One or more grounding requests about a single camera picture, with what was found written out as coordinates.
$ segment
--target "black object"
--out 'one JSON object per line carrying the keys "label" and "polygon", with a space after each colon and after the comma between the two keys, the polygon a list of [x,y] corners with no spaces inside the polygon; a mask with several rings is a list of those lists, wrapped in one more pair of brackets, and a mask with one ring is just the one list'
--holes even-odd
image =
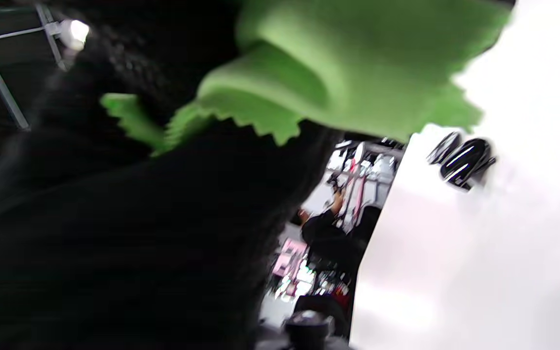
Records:
{"label": "black object", "polygon": [[383,138],[381,141],[379,142],[375,142],[377,144],[380,144],[381,146],[384,147],[390,147],[392,149],[405,149],[405,144],[402,142],[398,142],[396,140],[393,140],[391,138]]}
{"label": "black object", "polygon": [[294,312],[315,311],[333,318],[334,329],[331,333],[338,337],[349,338],[349,322],[343,308],[331,295],[302,295],[295,303]]}
{"label": "black object", "polygon": [[371,163],[371,166],[375,166],[375,162],[377,161],[377,156],[378,156],[377,153],[368,153],[364,158],[365,161]]}
{"label": "black object", "polygon": [[347,161],[351,158],[356,157],[356,152],[358,151],[358,145],[356,146],[349,146],[345,151],[341,152],[340,155],[342,157],[343,153],[345,153],[345,159],[343,160],[343,167],[342,170],[345,170],[345,166],[347,165]]}
{"label": "black object", "polygon": [[427,162],[429,164],[442,164],[449,155],[459,147],[462,142],[462,135],[458,132],[452,132],[447,137],[443,138],[442,141],[434,148],[429,156],[427,157]]}
{"label": "black object", "polygon": [[340,182],[338,181],[338,177],[340,176],[340,173],[332,173],[332,175],[330,175],[329,179],[327,179],[327,181],[325,181],[325,183],[327,183],[328,185],[332,186],[332,190],[334,193],[340,192],[343,190],[343,188],[345,188],[345,184],[340,184]]}
{"label": "black object", "polygon": [[296,312],[284,322],[284,330],[295,350],[325,350],[333,332],[333,318],[312,310]]}
{"label": "black object", "polygon": [[302,209],[298,209],[298,210],[293,214],[293,216],[292,216],[291,219],[289,220],[289,222],[290,222],[291,224],[296,225],[296,226],[302,226],[302,218],[299,216],[299,212],[300,212],[301,210],[302,210]]}
{"label": "black object", "polygon": [[473,178],[480,177],[495,162],[488,141],[475,138],[449,155],[440,168],[440,175],[444,181],[468,191]]}
{"label": "black object", "polygon": [[[266,324],[264,321],[258,325],[255,350],[295,350],[294,344],[282,330]],[[347,341],[340,337],[327,337],[324,341],[324,350],[351,350]]]}

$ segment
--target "black fuzzy object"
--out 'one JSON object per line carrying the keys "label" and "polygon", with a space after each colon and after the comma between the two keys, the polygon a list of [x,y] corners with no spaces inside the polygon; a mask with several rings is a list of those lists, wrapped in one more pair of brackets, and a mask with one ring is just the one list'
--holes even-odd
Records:
{"label": "black fuzzy object", "polygon": [[340,138],[311,122],[277,147],[217,122],[149,159],[105,115],[142,96],[156,122],[235,57],[220,0],[49,1],[93,29],[0,159],[0,349],[252,348],[285,222]]}

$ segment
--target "black fur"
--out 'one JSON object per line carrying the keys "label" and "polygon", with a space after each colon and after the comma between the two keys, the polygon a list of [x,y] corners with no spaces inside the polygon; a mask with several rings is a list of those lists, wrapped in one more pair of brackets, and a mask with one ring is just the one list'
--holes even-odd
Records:
{"label": "black fur", "polygon": [[100,96],[140,93],[165,122],[236,54],[232,9],[53,3],[95,31],[0,159],[0,349],[251,348],[277,236],[340,133],[303,122],[278,148],[218,122],[148,159]]}

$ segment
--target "person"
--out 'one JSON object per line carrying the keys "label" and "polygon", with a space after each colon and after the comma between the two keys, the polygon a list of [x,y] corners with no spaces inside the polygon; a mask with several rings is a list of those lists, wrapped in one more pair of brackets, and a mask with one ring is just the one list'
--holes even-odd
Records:
{"label": "person", "polygon": [[235,9],[46,3],[92,32],[0,158],[0,349],[253,348],[278,235],[342,133],[302,122],[278,147],[229,120],[149,157],[100,97],[136,93],[165,124],[236,57]]}
{"label": "person", "polygon": [[329,209],[304,222],[302,238],[310,246],[312,253],[338,264],[341,270],[355,276],[382,209],[378,206],[365,206],[360,222],[351,231],[345,232],[336,226],[344,198],[344,190],[336,191]]}

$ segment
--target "light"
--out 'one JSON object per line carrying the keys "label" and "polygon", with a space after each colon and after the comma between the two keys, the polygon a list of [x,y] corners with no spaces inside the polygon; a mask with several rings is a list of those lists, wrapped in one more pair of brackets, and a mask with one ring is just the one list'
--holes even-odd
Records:
{"label": "light", "polygon": [[89,27],[80,20],[65,19],[60,24],[60,40],[69,49],[84,49]]}
{"label": "light", "polygon": [[304,282],[304,281],[299,281],[297,283],[297,290],[295,292],[295,296],[296,297],[301,297],[302,295],[307,295],[308,292],[313,288],[313,285],[308,283],[308,282]]}
{"label": "light", "polygon": [[76,40],[83,42],[85,44],[85,38],[89,33],[89,27],[80,22],[79,20],[73,20],[70,23],[70,33]]}

